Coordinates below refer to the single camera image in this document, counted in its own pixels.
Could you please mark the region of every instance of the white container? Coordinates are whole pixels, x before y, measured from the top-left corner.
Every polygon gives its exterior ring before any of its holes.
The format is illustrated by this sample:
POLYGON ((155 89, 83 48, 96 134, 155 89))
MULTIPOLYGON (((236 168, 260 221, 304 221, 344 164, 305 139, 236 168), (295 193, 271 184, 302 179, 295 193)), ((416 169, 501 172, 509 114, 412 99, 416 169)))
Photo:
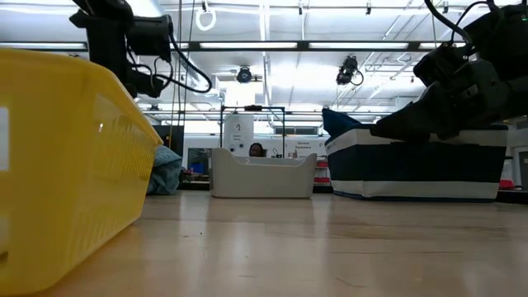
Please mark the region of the white container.
POLYGON ((317 154, 304 159, 234 157, 211 150, 210 194, 217 198, 309 198, 317 154))
POLYGON ((465 130, 410 144, 370 134, 370 125, 329 139, 334 193, 362 200, 493 201, 507 145, 506 126, 465 130))

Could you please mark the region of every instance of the ceiling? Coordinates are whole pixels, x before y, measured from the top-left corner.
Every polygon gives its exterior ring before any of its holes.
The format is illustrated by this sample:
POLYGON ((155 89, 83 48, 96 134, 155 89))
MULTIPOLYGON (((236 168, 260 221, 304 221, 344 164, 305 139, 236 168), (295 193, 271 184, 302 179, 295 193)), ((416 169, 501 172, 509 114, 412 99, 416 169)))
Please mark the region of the ceiling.
MULTIPOLYGON (((136 15, 155 15, 162 8, 179 23, 177 0, 128 0, 136 15)), ((196 25, 193 1, 183 0, 181 10, 182 42, 224 40, 448 40, 450 31, 434 21, 422 0, 371 0, 371 13, 366 15, 366 0, 301 0, 303 14, 299 14, 299 0, 209 0, 215 11, 216 23, 208 31, 196 25)), ((444 14, 456 21, 471 3, 449 0, 444 14)), ((496 0, 498 6, 519 1, 496 0)), ((436 0, 439 11, 443 1, 436 0)), ((201 0, 195 8, 201 9, 201 0)), ((73 26, 68 17, 76 11, 69 0, 0 0, 0 42, 84 42, 85 32, 73 26)), ((487 13, 478 6, 462 21, 462 26, 487 13)), ((204 25, 209 15, 202 17, 204 25)), ((80 54, 87 59, 87 54, 80 54)), ((269 58, 270 100, 276 106, 290 110, 314 110, 331 106, 342 111, 396 111, 407 101, 417 98, 424 90, 419 79, 413 77, 413 65, 424 53, 384 52, 267 52, 269 58), (337 86, 337 70, 348 54, 357 57, 365 75, 359 87, 337 86)), ((209 75, 217 75, 219 87, 233 81, 232 72, 249 66, 259 76, 264 74, 262 52, 190 52, 190 58, 209 75)), ((153 58, 142 57, 141 62, 153 64, 153 58)), ((168 65, 158 63, 160 72, 168 72, 168 65)), ((261 82, 255 82, 262 90, 261 82)), ((265 104, 263 92, 257 92, 256 103, 265 104)), ((177 100, 173 87, 163 91, 159 100, 177 100)), ((218 96, 187 93, 187 102, 196 109, 218 108, 218 96)), ((160 105, 171 109, 172 104, 160 105)))

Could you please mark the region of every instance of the white stripe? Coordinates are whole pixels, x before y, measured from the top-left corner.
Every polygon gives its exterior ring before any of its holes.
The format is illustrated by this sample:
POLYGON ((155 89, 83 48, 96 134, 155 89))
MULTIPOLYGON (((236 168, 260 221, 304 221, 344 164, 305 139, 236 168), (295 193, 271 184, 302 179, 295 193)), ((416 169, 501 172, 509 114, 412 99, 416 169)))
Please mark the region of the white stripe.
MULTIPOLYGON (((431 135, 431 142, 444 144, 480 144, 482 146, 505 147, 507 145, 507 130, 465 130, 460 135, 448 140, 439 140, 435 134, 431 135)), ((327 155, 351 147, 352 145, 383 145, 401 142, 395 139, 386 139, 372 136, 368 129, 349 130, 326 145, 327 155)))
POLYGON ((9 115, 7 108, 0 107, 0 171, 9 168, 9 115))
POLYGON ((498 183, 469 181, 332 181, 335 191, 364 197, 495 199, 498 183))

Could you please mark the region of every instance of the fluorescent light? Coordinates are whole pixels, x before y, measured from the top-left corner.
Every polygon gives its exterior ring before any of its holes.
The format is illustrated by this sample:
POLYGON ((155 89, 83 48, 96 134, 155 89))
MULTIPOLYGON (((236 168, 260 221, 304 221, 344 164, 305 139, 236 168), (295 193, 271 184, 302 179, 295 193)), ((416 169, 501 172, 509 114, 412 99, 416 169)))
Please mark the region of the fluorescent light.
POLYGON ((178 47, 180 49, 188 49, 189 48, 189 44, 186 43, 186 42, 181 42, 181 43, 176 42, 176 43, 178 44, 178 47))
POLYGON ((86 50, 86 45, 80 42, 0 42, 0 48, 27 50, 86 50))
POLYGON ((408 47, 407 42, 310 42, 311 49, 383 49, 400 50, 408 47))
MULTIPOLYGON (((420 49, 435 49, 439 47, 444 41, 438 41, 436 44, 434 42, 425 42, 420 44, 420 49)), ((462 47, 464 46, 464 42, 455 42, 456 47, 462 47)))
POLYGON ((294 49, 296 42, 202 42, 204 49, 294 49))

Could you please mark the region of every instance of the striped storage bin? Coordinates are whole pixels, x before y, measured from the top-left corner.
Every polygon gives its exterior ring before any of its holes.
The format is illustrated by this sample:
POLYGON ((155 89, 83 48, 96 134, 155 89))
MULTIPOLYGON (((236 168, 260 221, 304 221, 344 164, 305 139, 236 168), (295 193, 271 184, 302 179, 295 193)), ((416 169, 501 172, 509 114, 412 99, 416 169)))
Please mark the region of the striped storage bin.
POLYGON ((506 154, 507 127, 461 131, 410 144, 354 125, 326 143, 337 195, 362 200, 493 201, 506 154))

